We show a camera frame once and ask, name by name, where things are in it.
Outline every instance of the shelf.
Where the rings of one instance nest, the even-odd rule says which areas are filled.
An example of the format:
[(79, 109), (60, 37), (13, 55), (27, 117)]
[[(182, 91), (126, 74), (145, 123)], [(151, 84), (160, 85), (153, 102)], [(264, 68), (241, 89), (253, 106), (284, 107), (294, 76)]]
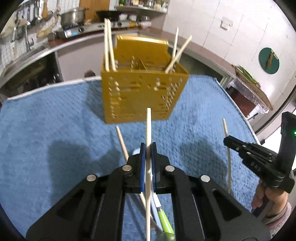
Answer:
[(148, 7), (138, 7), (138, 6), (116, 6), (117, 11), (121, 11), (123, 13), (133, 13), (135, 15), (144, 15), (149, 17), (155, 17), (162, 14), (166, 14), (162, 9), (154, 9)]

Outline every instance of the kitchen counter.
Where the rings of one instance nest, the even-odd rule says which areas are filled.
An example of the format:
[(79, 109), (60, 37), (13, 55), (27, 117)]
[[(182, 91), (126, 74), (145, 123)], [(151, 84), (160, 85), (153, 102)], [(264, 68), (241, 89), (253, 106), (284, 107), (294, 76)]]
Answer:
[[(174, 38), (175, 38), (174, 34), (171, 34), (156, 28), (149, 28), (146, 30), (139, 29), (139, 28), (125, 28), (125, 29), (112, 30), (112, 35), (116, 35), (119, 33), (120, 34), (138, 33), (138, 34), (144, 34), (144, 35), (157, 37), (157, 38), (164, 38), (164, 39), (168, 39), (171, 46), (173, 45)], [(97, 31), (97, 32), (84, 34), (82, 36), (77, 36), (70, 39), (55, 39), (52, 41), (48, 41), (48, 46), (45, 49), (23, 60), (21, 63), (18, 63), (19, 65), (18, 68), (15, 68), (13, 71), (8, 72), (7, 71), (8, 67), (6, 66), (2, 72), (2, 75), (0, 76), (0, 88), (8, 80), (14, 77), (17, 73), (19, 73), (21, 70), (23, 70), (30, 64), (34, 63), (35, 61), (47, 56), (48, 54), (57, 52), (58, 50), (69, 47), (71, 45), (82, 43), (87, 40), (102, 38), (103, 36), (104, 36), (104, 31)], [(181, 47), (181, 45), (185, 42), (185, 40), (186, 39), (179, 37), (178, 47)], [(220, 84), (224, 88), (226, 88), (227, 84), (230, 81), (236, 78), (235, 70), (230, 63), (228, 63), (224, 59), (220, 58), (219, 56), (215, 55), (211, 51), (205, 49), (204, 47), (198, 44), (190, 42), (186, 47), (186, 49), (184, 50), (184, 53), (197, 59), (198, 61), (204, 63), (205, 65), (209, 66), (210, 68), (212, 68), (213, 70), (221, 74), (223, 78), (220, 81)]]

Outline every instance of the gas stove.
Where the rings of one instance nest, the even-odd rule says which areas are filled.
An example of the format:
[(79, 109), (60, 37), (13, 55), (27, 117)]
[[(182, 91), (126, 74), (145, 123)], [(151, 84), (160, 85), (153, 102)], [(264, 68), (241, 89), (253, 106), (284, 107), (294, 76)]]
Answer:
[[(129, 28), (129, 27), (134, 27), (136, 23), (130, 22), (128, 20), (122, 20), (122, 21), (116, 21), (116, 22), (111, 22), (111, 28)], [(72, 26), (67, 29), (63, 29), (63, 34), (65, 35), (64, 38), (71, 38), (75, 37), (81, 34), (85, 33), (90, 33), (90, 32), (95, 32), (99, 30), (104, 30), (104, 23), (89, 23), (89, 24), (84, 24), (84, 25), (79, 25), (79, 26)]]

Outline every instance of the black pan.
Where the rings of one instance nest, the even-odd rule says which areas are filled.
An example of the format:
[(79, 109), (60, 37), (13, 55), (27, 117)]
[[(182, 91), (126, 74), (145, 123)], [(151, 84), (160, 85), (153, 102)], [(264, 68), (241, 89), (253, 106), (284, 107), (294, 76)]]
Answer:
[(100, 22), (104, 22), (104, 19), (107, 18), (111, 22), (116, 22), (119, 20), (119, 15), (122, 14), (120, 11), (96, 11)]

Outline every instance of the human hand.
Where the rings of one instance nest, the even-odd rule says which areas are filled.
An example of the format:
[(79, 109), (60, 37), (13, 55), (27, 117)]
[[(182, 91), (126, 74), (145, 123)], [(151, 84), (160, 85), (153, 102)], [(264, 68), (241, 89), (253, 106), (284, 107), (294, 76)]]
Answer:
[(278, 188), (266, 188), (263, 186), (263, 181), (259, 180), (256, 193), (253, 197), (252, 208), (258, 208), (262, 206), (264, 195), (266, 195), (269, 200), (274, 201), (272, 209), (266, 215), (267, 217), (279, 214), (284, 209), (288, 200), (287, 192)]

